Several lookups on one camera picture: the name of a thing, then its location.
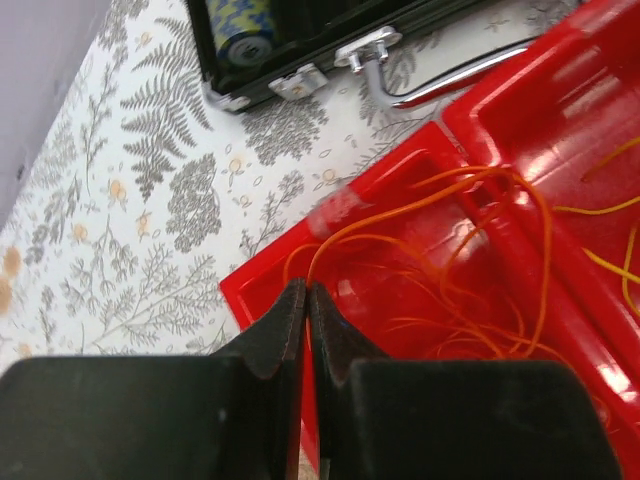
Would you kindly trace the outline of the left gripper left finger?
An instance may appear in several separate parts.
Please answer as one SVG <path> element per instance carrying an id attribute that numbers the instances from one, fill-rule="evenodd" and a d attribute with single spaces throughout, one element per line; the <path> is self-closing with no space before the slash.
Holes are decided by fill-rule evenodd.
<path id="1" fill-rule="evenodd" d="M 1 378 L 5 479 L 294 479 L 306 287 L 206 356 L 35 357 Z"/>

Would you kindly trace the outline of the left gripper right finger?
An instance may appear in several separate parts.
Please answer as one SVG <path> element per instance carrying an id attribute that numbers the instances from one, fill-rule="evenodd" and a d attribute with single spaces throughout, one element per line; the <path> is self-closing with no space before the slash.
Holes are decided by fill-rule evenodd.
<path id="1" fill-rule="evenodd" d="M 618 479 L 579 379 L 550 361 L 387 355 L 310 290 L 323 479 Z"/>

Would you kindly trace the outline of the red compartment tray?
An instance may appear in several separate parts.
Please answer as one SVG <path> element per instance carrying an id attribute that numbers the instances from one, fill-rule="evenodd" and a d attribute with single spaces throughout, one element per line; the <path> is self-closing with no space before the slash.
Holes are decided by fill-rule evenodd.
<path id="1" fill-rule="evenodd" d="M 239 325 L 306 287 L 390 357 L 550 361 L 639 475 L 639 5 L 591 1 L 221 284 Z"/>

